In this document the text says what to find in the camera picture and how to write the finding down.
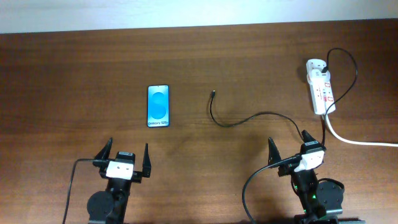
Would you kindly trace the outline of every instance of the wooden table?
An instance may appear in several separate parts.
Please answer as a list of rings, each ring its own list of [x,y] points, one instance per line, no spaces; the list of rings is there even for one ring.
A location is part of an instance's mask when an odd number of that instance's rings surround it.
[[[140,167],[149,143],[152,176],[133,185],[125,222],[238,223],[246,179],[267,164],[267,138],[282,157],[299,152],[294,127],[258,111],[291,117],[322,136],[305,62],[332,47],[356,58],[359,78],[330,116],[336,132],[358,141],[398,140],[398,21],[308,22],[172,29],[0,35],[0,222],[60,223],[73,161],[92,158],[114,138],[111,157],[134,152]],[[349,58],[330,59],[335,96],[354,78]],[[170,86],[171,125],[146,126],[147,86]],[[319,177],[346,186],[341,217],[395,223],[398,149],[345,144],[326,134]],[[87,223],[89,197],[106,180],[78,165],[68,223]],[[267,170],[250,183],[258,220],[302,213],[290,178]]]

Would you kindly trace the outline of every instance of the black wire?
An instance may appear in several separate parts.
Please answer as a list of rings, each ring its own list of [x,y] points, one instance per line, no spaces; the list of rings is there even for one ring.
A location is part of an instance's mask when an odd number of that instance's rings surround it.
[[[216,91],[213,90],[213,92],[211,92],[210,116],[211,116],[212,120],[213,120],[218,126],[220,126],[220,127],[222,127],[222,128],[232,128],[232,127],[235,127],[235,126],[237,126],[237,125],[243,124],[243,123],[245,123],[246,121],[249,121],[250,119],[255,118],[256,116],[266,115],[266,114],[269,114],[269,115],[276,115],[276,116],[280,116],[280,117],[283,117],[283,118],[285,118],[285,119],[288,119],[290,122],[292,122],[292,123],[294,124],[294,126],[296,127],[296,130],[297,130],[298,135],[300,136],[301,140],[304,141],[304,138],[303,138],[303,136],[301,135],[301,132],[300,132],[299,127],[297,126],[297,124],[296,124],[292,119],[290,119],[289,117],[287,117],[287,116],[285,116],[285,115],[282,115],[282,114],[279,114],[279,113],[275,113],[275,112],[270,112],[270,111],[258,112],[258,113],[254,114],[254,115],[252,115],[252,116],[250,116],[250,117],[248,117],[248,118],[246,118],[246,119],[244,119],[244,120],[242,120],[242,121],[239,121],[239,122],[237,122],[237,123],[233,123],[233,124],[220,124],[219,122],[216,121],[216,119],[214,119],[213,111],[212,111],[213,100],[214,100],[215,95],[216,95]]]
[[[242,190],[242,203],[243,203],[244,210],[246,211],[246,214],[247,214],[248,217],[250,218],[251,223],[256,224],[256,221],[255,221],[255,220],[253,219],[253,217],[250,215],[250,212],[249,212],[249,210],[248,210],[248,206],[246,205],[246,200],[244,199],[244,195],[245,195],[245,193],[246,193],[246,188],[248,187],[248,184],[250,183],[250,181],[253,179],[253,177],[255,177],[255,176],[256,176],[258,173],[260,173],[261,171],[263,171],[263,170],[265,170],[265,169],[268,169],[268,168],[277,167],[277,166],[279,166],[279,165],[281,165],[281,164],[286,163],[287,161],[294,160],[294,159],[296,159],[295,156],[286,158],[286,159],[284,159],[284,160],[282,160],[282,161],[279,161],[279,162],[276,162],[276,163],[274,163],[274,164],[272,164],[272,165],[265,166],[265,167],[263,167],[263,168],[261,168],[261,169],[255,171],[255,172],[248,178],[248,180],[246,181],[246,183],[244,183],[243,190]]]
[[[70,191],[72,189],[72,181],[73,181],[73,176],[75,175],[76,165],[77,165],[78,162],[82,162],[82,161],[83,162],[101,162],[103,160],[101,160],[101,159],[78,159],[73,164],[72,174],[70,176],[70,182],[69,182],[69,188],[68,188],[67,205],[65,207],[65,213],[63,214],[62,224],[65,224],[65,221],[67,220],[67,213],[68,213],[69,199],[70,199]]]
[[[290,178],[290,184],[292,185],[293,192],[294,192],[297,196],[299,196],[299,193],[297,193],[297,190],[296,190],[296,188],[294,187],[292,178]]]
[[[328,114],[329,109],[330,109],[333,105],[335,105],[337,102],[339,102],[339,101],[352,89],[352,87],[353,87],[353,86],[355,85],[355,83],[356,83],[356,79],[358,78],[358,65],[356,64],[356,61],[355,61],[354,57],[353,57],[353,56],[351,55],[351,53],[349,53],[347,50],[342,49],[342,48],[339,48],[339,47],[332,48],[332,49],[330,49],[330,50],[328,51],[328,55],[327,55],[327,57],[326,57],[326,67],[322,70],[322,73],[325,73],[325,72],[327,72],[327,71],[329,70],[329,55],[330,55],[330,52],[332,52],[332,51],[334,51],[334,50],[341,50],[341,51],[343,51],[344,53],[348,54],[348,56],[351,58],[351,60],[352,60],[353,63],[354,63],[354,66],[355,66],[355,79],[354,79],[353,83],[351,84],[351,86],[347,89],[347,91],[345,91],[345,93],[344,93],[341,97],[339,97],[334,103],[332,103],[332,104],[328,107],[328,109],[326,110],[325,117],[324,117],[324,119],[323,119],[323,127],[322,127],[322,143],[321,143],[321,144],[322,144],[323,146],[325,145],[325,135],[326,135],[326,115]]]

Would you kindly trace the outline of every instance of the white cable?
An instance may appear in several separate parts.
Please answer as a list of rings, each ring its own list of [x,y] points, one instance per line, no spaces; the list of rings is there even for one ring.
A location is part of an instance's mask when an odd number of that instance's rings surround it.
[[[332,133],[332,135],[334,135],[337,139],[339,139],[340,141],[343,142],[347,142],[350,144],[358,144],[358,145],[362,145],[362,146],[388,146],[388,147],[398,147],[398,144],[393,144],[393,143],[383,143],[383,142],[358,142],[358,141],[351,141],[351,140],[347,140],[345,138],[340,137],[335,130],[333,130],[333,128],[331,127],[330,121],[329,121],[329,117],[328,115],[324,115],[323,119],[326,119],[326,123],[328,125],[329,131]]]

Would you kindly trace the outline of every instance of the phone screen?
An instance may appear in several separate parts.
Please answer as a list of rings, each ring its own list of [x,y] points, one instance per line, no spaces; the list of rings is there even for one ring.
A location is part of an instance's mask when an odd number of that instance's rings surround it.
[[[147,119],[148,127],[167,127],[170,124],[169,118],[169,86],[149,86]]]

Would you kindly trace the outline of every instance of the power plug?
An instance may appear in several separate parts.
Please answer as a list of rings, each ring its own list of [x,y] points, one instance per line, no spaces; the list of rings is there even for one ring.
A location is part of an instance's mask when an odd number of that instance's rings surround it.
[[[310,84],[312,105],[315,114],[326,113],[326,109],[335,102],[330,85],[330,72],[322,73],[326,67],[326,62],[320,59],[310,59],[307,61],[307,81]],[[333,105],[328,114],[336,110]]]

